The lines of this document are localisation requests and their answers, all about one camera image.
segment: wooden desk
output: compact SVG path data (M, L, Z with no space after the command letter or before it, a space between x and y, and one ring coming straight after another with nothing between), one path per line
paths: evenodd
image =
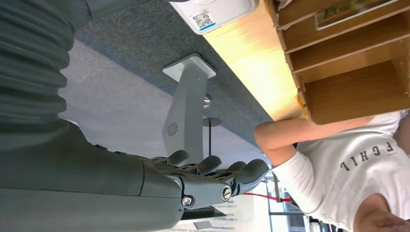
M291 71L263 1L250 15L204 37L273 120L302 115Z

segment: wooden cubby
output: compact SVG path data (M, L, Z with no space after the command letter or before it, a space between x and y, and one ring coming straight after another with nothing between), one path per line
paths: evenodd
M317 30L315 14L340 0L269 1L308 116L318 124L410 108L410 0Z

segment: red cord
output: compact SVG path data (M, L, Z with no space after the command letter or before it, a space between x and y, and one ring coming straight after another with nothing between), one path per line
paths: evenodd
M261 194L256 194L256 193L245 192L243 195L251 195L251 196L265 197L265 198L274 200L274 201L276 201L276 202L279 201L279 198L277 198L277 197L271 197L271 196L266 196L266 195L261 195ZM283 198L282 201L283 201L283 202L290 202L291 199L290 199L290 198Z

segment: sticker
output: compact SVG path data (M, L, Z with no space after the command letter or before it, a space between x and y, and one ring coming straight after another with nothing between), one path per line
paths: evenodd
M200 31L213 27L217 24L211 14L206 11L201 11L194 16L191 16L191 19L195 22Z

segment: person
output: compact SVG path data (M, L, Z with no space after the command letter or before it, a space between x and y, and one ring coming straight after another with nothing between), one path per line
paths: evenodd
M326 125L302 118L264 123L255 140L307 215L349 232L410 232L406 113Z

